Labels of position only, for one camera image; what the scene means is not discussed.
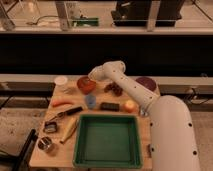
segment tongs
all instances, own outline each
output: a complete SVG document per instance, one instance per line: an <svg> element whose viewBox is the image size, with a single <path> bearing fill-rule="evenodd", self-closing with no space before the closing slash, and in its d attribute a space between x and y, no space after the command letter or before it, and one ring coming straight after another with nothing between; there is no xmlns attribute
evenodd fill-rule
<svg viewBox="0 0 213 171"><path fill-rule="evenodd" d="M64 112L59 112L58 114L56 114L53 118L51 118L51 119L48 120L47 122L51 122L51 121L53 121L53 120L63 118L63 117L66 116L66 115L68 115L68 116L69 116L69 115L72 115L72 114L74 114L74 113L76 113L76 112L80 112L80 111L82 111L82 110L83 110L83 108L82 108L81 106L79 106L79 107L75 107L75 108L66 110L66 111L64 111Z"/></svg>

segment yellow food item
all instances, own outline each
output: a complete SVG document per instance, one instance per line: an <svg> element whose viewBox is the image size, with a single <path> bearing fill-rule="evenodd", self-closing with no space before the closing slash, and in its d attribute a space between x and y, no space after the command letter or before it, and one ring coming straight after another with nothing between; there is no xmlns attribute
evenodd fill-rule
<svg viewBox="0 0 213 171"><path fill-rule="evenodd" d="M135 109L136 109L136 104L134 101L132 100L127 100L124 105L123 105L123 109L126 111L126 112L133 112Z"/></svg>
<svg viewBox="0 0 213 171"><path fill-rule="evenodd" d="M72 117L66 128L64 129L64 133L63 133L63 136L60 140L60 143L64 143L69 137L71 137L71 135L73 134L73 132L75 131L75 128L77 127L77 119L75 117Z"/></svg>

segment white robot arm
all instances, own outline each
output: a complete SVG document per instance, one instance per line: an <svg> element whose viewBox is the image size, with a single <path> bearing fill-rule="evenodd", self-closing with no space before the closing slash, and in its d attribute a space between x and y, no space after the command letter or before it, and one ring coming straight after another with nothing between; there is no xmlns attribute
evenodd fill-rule
<svg viewBox="0 0 213 171"><path fill-rule="evenodd" d="M153 171L200 171L190 112L174 96L159 96L124 74L122 61L95 67L89 78L110 78L129 94L151 119Z"/></svg>

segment black wall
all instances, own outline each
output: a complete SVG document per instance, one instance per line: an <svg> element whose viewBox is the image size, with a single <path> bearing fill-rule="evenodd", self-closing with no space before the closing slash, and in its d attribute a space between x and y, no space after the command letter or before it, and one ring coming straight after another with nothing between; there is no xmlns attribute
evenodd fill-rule
<svg viewBox="0 0 213 171"><path fill-rule="evenodd" d="M109 60L128 75L213 76L213 35L0 34L0 73L87 74Z"/></svg>

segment green plastic tray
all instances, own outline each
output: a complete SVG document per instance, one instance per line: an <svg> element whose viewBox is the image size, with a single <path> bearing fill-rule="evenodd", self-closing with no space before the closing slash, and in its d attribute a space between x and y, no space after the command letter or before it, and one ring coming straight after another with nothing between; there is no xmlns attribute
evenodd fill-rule
<svg viewBox="0 0 213 171"><path fill-rule="evenodd" d="M140 168L137 120L123 115L82 115L73 164L86 168Z"/></svg>

